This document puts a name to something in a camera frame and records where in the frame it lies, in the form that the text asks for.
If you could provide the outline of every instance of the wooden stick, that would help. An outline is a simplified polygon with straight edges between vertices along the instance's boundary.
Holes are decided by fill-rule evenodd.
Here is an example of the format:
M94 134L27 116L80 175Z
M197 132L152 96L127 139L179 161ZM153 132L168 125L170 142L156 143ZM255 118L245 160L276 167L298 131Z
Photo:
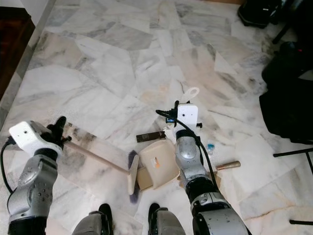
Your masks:
M240 161L235 161L235 162L231 162L231 163L226 163L224 165L218 165L216 167L217 170L223 170L223 169L230 169L230 168L236 168L236 167L240 167Z
M98 155L96 155L96 154L94 154L94 153L92 153L92 152L82 148L81 146L79 146L77 144L74 144L73 142L69 141L65 145L68 146L71 149L76 150L77 152L79 152L79 153L81 153L81 154L83 154L83 155L85 155L87 157L93 158L93 159L95 159L95 160L97 160L97 161L99 161L99 162L101 162L103 164L106 164L106 165L108 165L108 166L110 166L110 167L112 167L112 168L114 168L114 169L124 173L125 175L129 175L130 174L129 171L127 171L127 170L125 170L125 169L123 169L123 168L121 168L121 167L119 167L119 166L109 162L108 160L106 160L104 158L101 158L100 156L98 156Z

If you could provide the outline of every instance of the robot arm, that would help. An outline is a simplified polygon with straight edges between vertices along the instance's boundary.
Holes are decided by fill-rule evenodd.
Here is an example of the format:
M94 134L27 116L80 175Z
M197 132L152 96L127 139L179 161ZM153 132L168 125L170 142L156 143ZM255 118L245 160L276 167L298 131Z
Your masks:
M224 199L211 172L210 179L203 166L200 138L194 133L197 127L198 108L190 103L178 104L171 111L157 111L174 122L176 135L176 163L180 178L191 203L193 228L196 235L248 235L241 218Z
M45 128L24 121L9 130L16 144L31 156L7 202L10 235L45 234L65 122L66 118L61 117L55 125Z

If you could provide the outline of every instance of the robot leg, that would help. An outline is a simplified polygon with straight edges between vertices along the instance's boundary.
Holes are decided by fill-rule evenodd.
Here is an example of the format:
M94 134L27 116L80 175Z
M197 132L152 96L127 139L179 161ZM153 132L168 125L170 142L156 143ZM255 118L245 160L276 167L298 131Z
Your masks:
M76 226L72 235L113 235L112 212L108 204L89 213Z
M167 208L160 208L158 204L153 203L150 206L148 219L148 235L186 235L177 217Z

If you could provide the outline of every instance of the black cable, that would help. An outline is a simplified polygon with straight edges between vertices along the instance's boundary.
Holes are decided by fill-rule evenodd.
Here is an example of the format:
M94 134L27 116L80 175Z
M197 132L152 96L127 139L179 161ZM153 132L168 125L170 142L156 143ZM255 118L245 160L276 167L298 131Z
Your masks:
M198 137L197 137L197 135L195 134L195 132L193 132L186 124L184 124L183 122L179 121L177 118L170 116L170 115L167 114L165 111L156 110L156 113L159 114L159 115L161 115L161 116L163 116L163 117L166 117L166 118L169 118L169 119L174 120L175 122L177 122L178 124L180 124L182 127L184 127L187 131L189 131L189 133L193 136L193 138L195 138L197 144L198 144L199 146L201 146L202 151L204 152L204 155L205 155L207 164L208 164L209 169L210 169L210 174L211 174L211 178L212 178L212 181L213 181L213 185L214 185L214 187L218 190L218 186L217 186L217 183L216 183L216 180L215 180L215 176L214 176L214 173L213 173L213 168L212 168L212 165L211 165L211 162L210 162L210 159L209 159L209 155L207 154L204 145L203 145L203 144L201 143L201 141L198 139Z
M11 143L9 141L5 142L5 144L3 145L2 149L1 149L1 152L0 152L0 164L1 164L1 172L2 172L2 177L3 177L4 184L5 184L6 188L9 190L9 192L12 193L13 190L9 186L9 183L8 183L8 181L6 179L5 172L4 172L4 164L3 164L3 153L4 153L4 150L10 144Z

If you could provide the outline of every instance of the metal bar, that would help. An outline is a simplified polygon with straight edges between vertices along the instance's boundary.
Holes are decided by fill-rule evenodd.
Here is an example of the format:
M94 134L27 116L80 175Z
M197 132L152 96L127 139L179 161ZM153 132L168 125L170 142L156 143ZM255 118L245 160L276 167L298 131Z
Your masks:
M288 155L299 154L299 153L309 153L309 152L313 152L313 148L307 148L307 149L303 149L303 150L296 150L296 151L286 152L286 153L275 153L275 154L273 154L273 156L275 158L277 158L277 157L282 157L282 156L288 156Z
M291 224L313 225L313 221L289 220Z
M277 44L281 38L285 35L285 33L288 31L288 29L290 29L292 23L287 22L287 24L283 27L283 29L277 34L277 36L273 39L273 44Z
M100 156L98 156L98 155L96 155L96 154L94 154L94 153L84 149L83 147L81 147L81 146L79 146L77 144L74 144L73 142L67 142L65 145L70 147L71 149L76 150L77 152L79 152L81 154L84 154L87 157L90 157L92 159L95 159L95 160L103 163L103 164L106 164L106 165L108 165L108 166L110 166L110 167L112 167L112 168L114 168L114 169L124 173L125 175L129 175L130 174L129 171L127 171L127 170L125 170L125 169L115 165L114 163L109 162L108 160L106 160L104 158L101 158Z

